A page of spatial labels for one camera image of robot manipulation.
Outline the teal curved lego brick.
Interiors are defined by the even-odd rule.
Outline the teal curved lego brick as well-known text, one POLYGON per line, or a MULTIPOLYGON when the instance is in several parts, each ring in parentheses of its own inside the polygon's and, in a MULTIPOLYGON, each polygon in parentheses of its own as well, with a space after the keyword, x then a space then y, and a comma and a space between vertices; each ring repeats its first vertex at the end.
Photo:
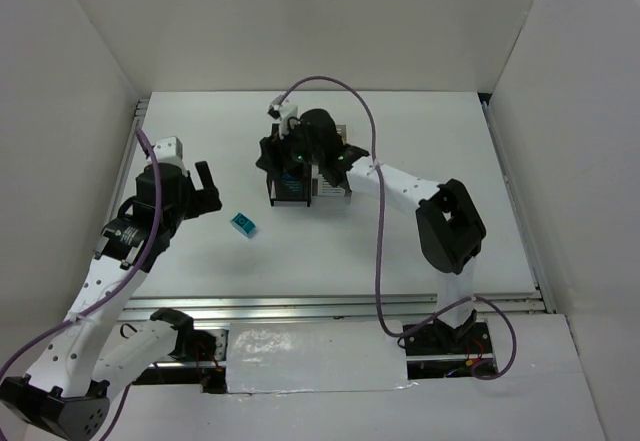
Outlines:
POLYGON ((243 213, 237 213, 231 219, 231 225, 247 238, 251 238, 257 231, 256 224, 243 213))

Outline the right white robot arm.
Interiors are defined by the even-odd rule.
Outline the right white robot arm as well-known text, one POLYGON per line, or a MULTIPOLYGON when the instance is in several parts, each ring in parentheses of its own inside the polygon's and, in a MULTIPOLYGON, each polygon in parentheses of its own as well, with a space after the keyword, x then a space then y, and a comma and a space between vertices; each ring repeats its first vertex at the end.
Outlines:
POLYGON ((346 143, 324 109, 299 112, 275 102, 268 114, 276 126, 261 140, 256 165, 270 183, 315 168, 332 187, 373 196, 382 208, 415 219, 421 252, 439 274, 434 324, 444 339, 459 342, 476 321, 474 261, 486 236, 466 186, 456 179, 421 179, 380 163, 372 152, 346 143))

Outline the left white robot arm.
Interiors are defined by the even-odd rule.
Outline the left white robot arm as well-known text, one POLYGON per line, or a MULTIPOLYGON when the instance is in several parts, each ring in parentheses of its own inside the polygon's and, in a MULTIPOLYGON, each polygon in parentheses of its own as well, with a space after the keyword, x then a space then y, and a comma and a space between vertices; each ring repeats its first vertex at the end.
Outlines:
POLYGON ((103 350, 125 305, 168 249, 184 220, 216 212, 222 203, 209 166, 195 165, 202 182, 176 162, 148 165, 136 192, 101 233, 82 288, 47 346, 22 376, 1 383, 1 401, 26 423, 64 440, 90 440, 112 400, 149 365, 209 359, 215 336, 178 310, 160 308, 109 352, 103 350))

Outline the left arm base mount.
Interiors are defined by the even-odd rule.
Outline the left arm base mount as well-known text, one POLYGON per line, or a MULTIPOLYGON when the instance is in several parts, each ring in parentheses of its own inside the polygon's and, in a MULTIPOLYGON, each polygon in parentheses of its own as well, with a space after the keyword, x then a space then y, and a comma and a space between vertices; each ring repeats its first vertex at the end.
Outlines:
POLYGON ((191 386, 206 394, 226 394, 227 329, 197 330, 186 354, 153 362, 134 386, 191 386))

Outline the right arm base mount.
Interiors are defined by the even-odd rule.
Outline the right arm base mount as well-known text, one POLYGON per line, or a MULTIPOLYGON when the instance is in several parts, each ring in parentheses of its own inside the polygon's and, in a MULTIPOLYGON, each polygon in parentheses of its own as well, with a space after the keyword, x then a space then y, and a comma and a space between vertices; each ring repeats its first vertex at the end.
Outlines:
POLYGON ((397 344, 405 352, 409 380, 487 377, 498 372, 484 320, 476 321, 456 342, 444 327, 429 324, 397 344))

